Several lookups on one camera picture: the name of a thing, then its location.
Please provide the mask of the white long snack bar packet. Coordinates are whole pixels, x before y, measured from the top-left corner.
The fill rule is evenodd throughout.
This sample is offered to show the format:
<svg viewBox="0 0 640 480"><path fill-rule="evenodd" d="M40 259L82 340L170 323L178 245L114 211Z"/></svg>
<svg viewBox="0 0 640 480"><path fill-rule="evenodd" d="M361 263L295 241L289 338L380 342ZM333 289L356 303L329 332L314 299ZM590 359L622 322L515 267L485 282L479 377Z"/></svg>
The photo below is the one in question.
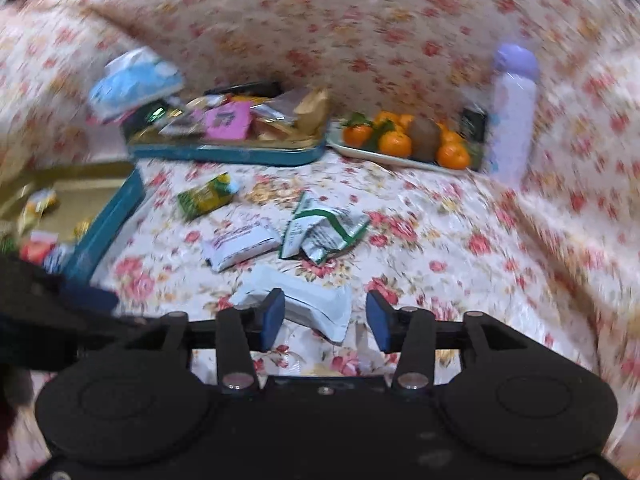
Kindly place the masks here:
<svg viewBox="0 0 640 480"><path fill-rule="evenodd" d="M283 292L285 317L289 321L318 330L334 344L344 341L352 316L352 290L348 285L314 285L269 266L256 266L243 278L229 302L233 307L246 309L261 302L274 288Z"/></svg>

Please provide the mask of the white green snack bag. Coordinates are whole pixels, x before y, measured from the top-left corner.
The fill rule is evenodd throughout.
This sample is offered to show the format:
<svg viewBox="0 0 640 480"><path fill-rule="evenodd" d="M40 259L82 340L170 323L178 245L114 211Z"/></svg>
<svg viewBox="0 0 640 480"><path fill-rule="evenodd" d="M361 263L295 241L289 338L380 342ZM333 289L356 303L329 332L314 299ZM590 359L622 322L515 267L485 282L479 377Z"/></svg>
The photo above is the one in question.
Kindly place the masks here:
<svg viewBox="0 0 640 480"><path fill-rule="evenodd" d="M288 260L303 255L320 266L358 243L369 223L364 212L329 206L317 194L305 190L286 225L279 257Z"/></svg>

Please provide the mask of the red white wafer snack packet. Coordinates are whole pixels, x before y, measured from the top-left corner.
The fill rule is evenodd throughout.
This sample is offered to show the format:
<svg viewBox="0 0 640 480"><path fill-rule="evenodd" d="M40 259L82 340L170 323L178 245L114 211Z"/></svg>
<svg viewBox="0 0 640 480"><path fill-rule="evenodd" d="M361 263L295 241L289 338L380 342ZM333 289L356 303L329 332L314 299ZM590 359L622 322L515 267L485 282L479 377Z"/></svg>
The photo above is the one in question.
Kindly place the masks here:
<svg viewBox="0 0 640 480"><path fill-rule="evenodd" d="M32 264L43 264L44 258L58 244L58 234L32 231L27 240L21 244L20 258Z"/></svg>

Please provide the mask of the white small snack packet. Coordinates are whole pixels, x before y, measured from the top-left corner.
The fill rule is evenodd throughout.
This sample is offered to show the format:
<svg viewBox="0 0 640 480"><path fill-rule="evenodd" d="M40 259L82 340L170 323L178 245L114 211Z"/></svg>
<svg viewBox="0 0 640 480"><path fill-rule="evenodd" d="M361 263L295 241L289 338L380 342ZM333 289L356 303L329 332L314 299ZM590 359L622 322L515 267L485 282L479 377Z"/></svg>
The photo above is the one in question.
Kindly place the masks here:
<svg viewBox="0 0 640 480"><path fill-rule="evenodd" d="M256 221L204 240L202 254L215 272L222 272L280 247L282 238L268 222Z"/></svg>

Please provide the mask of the empty blue gold tin tray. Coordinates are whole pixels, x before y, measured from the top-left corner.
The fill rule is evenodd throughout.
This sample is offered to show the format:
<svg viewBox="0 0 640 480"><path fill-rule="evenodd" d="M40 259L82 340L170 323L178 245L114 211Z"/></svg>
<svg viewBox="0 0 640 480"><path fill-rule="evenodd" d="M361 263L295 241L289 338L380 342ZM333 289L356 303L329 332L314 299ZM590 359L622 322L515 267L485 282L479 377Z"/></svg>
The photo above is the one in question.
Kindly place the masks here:
<svg viewBox="0 0 640 480"><path fill-rule="evenodd" d="M58 206L18 234L16 222L26 200L43 188L55 189ZM1 250L19 257L32 231L58 234L58 244L41 267L87 284L144 196L140 174L129 160L23 171L1 185Z"/></svg>

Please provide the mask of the green yellow snack packet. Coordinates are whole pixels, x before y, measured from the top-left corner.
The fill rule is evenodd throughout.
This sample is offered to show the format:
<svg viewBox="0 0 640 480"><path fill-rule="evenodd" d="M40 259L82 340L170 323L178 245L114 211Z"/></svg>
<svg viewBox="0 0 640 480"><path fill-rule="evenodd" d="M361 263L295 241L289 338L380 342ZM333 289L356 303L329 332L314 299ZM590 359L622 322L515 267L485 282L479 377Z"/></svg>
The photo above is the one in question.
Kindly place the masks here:
<svg viewBox="0 0 640 480"><path fill-rule="evenodd" d="M239 188L238 181L225 172L198 188L179 193L177 203L183 218L192 221L230 204Z"/></svg>

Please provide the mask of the front right mandarin orange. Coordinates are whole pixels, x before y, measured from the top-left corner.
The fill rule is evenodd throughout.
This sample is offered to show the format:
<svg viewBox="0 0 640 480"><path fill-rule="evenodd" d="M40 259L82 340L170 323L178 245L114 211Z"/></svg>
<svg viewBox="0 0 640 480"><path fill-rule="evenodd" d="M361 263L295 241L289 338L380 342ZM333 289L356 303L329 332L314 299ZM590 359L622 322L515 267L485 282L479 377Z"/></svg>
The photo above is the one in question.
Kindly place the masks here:
<svg viewBox="0 0 640 480"><path fill-rule="evenodd" d="M437 150L436 162L447 169L463 170L471 165L471 156L463 142L446 142Z"/></svg>

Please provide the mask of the front middle mandarin orange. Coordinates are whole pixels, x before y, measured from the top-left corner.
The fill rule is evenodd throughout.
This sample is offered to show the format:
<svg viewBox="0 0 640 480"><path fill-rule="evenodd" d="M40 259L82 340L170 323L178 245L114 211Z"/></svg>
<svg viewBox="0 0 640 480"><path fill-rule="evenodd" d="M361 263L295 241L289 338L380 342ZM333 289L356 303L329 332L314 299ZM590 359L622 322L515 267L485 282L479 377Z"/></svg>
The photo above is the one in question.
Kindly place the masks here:
<svg viewBox="0 0 640 480"><path fill-rule="evenodd" d="M409 158L412 153L412 140L401 131L387 131L378 139L378 151L386 156Z"/></svg>

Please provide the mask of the brown kiwi fruit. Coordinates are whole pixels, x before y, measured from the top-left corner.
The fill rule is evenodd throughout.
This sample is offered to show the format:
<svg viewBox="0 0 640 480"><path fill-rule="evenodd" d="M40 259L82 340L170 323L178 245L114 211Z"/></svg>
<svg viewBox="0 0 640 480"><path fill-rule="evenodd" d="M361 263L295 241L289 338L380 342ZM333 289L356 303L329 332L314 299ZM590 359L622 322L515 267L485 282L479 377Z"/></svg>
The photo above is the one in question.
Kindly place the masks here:
<svg viewBox="0 0 640 480"><path fill-rule="evenodd" d="M409 130L412 141L411 158L419 162L434 162L440 144L440 128L434 120L418 117Z"/></svg>

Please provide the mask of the front left mandarin orange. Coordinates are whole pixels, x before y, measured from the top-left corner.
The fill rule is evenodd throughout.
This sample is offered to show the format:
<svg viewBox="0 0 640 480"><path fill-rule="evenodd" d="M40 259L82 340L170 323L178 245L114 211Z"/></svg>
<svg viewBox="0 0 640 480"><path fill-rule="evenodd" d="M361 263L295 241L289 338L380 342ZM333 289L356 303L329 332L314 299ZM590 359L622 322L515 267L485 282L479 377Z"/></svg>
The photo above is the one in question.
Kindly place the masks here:
<svg viewBox="0 0 640 480"><path fill-rule="evenodd" d="M369 141L372 132L372 127L366 124L348 126L342 132L343 143L350 148L362 148Z"/></svg>

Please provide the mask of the floral sofa cover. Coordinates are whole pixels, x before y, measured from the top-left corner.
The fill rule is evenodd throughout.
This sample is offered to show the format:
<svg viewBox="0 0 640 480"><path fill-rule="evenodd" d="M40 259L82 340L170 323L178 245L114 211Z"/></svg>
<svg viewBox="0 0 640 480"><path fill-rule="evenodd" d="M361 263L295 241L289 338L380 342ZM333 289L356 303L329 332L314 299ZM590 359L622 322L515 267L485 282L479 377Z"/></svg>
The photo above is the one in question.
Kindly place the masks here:
<svg viewBox="0 0 640 480"><path fill-rule="evenodd" d="M230 166L226 209L186 223L178 193L221 166L147 160L150 210L107 260L124 313L212 318L252 272L216 274L201 244L257 217L284 228L303 190L368 214L351 251L265 263L352 290L345 341L286 323L260 376L390 374L364 298L457 321L483 310L598 373L620 414L606 456L639 474L639 9L630 0L30 0L1 11L1 175L83 162L87 94L113 58L148 46L186 95L277 79L325 86L337 115L454 120L487 89L492 56L521 41L540 65L532 156L519 190L479 174L386 169L326 153L299 168Z"/></svg>

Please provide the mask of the pink snack packet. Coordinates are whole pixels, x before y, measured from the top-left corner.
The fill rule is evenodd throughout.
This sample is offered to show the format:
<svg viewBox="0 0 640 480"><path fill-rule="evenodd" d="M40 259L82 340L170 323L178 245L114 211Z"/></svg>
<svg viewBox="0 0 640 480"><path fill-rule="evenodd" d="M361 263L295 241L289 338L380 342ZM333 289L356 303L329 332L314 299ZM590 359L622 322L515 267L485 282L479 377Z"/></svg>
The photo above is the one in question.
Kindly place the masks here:
<svg viewBox="0 0 640 480"><path fill-rule="evenodd" d="M223 141L246 139L252 123L251 107L248 101L232 101L208 110L203 118L206 138Z"/></svg>

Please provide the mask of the beige paper snack bag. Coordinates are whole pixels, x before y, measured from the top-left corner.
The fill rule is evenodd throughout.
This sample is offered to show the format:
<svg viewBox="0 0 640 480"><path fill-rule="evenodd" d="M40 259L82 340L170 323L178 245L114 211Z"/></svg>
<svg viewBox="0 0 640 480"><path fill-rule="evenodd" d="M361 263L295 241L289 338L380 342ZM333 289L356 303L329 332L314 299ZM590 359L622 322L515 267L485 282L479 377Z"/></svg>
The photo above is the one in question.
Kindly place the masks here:
<svg viewBox="0 0 640 480"><path fill-rule="evenodd" d="M315 134L329 115L330 95L326 87L314 88L294 108L295 128L306 136Z"/></svg>

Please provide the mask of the blue tissue pack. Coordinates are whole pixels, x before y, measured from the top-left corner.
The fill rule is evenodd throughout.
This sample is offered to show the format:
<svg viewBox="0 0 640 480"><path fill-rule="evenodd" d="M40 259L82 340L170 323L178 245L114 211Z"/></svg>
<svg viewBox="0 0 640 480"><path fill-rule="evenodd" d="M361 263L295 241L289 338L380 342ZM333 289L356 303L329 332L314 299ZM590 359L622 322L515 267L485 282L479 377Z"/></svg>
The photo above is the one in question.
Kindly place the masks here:
<svg viewBox="0 0 640 480"><path fill-rule="evenodd" d="M100 122L119 118L130 110L173 96L186 82L175 64L148 47L128 51L104 68L91 88L88 105Z"/></svg>

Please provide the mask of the purple bunny thermos bottle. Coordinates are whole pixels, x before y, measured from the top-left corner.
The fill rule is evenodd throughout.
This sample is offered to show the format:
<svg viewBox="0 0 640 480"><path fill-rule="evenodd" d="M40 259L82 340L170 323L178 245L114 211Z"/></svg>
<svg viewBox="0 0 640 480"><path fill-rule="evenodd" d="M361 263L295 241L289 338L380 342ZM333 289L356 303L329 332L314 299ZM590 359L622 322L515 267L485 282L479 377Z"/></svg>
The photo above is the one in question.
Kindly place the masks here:
<svg viewBox="0 0 640 480"><path fill-rule="evenodd" d="M494 63L483 171L518 188L533 140L539 66L533 52L518 44L500 44Z"/></svg>

